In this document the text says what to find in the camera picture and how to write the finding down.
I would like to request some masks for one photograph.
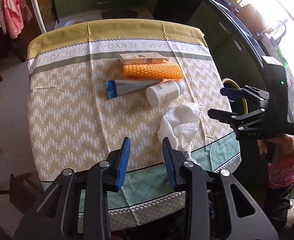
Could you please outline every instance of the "white bottle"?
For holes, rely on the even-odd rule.
[[[170,102],[185,92],[184,80],[169,80],[146,89],[148,103],[152,107],[158,107]]]

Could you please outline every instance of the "patterned tablecloth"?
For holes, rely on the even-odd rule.
[[[181,66],[186,92],[152,108],[145,91],[108,100],[106,80],[122,79],[120,53],[158,52]],[[192,156],[209,171],[239,165],[231,128],[207,116],[210,108],[230,111],[228,99],[203,33],[193,27],[141,19],[100,20],[42,34],[28,47],[29,131],[34,160],[45,188],[65,168],[89,169],[131,140],[122,191],[108,192],[112,230],[142,225],[184,206],[184,193],[167,181],[157,132],[175,105],[199,103],[199,130]],[[79,231],[82,230],[82,192]]]

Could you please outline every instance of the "red checkered cloth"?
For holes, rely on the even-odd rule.
[[[0,25],[10,38],[17,38],[24,27],[23,20],[30,21],[31,18],[26,0],[0,0]]]

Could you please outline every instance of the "white cloth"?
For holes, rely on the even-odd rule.
[[[199,128],[201,108],[197,103],[183,103],[171,108],[161,118],[158,131],[160,142],[168,137],[173,149],[185,152],[186,159],[196,164],[190,156],[191,141]]]

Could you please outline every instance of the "small product box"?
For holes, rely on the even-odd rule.
[[[155,52],[119,54],[119,59],[123,65],[163,63],[168,61],[165,57]]]

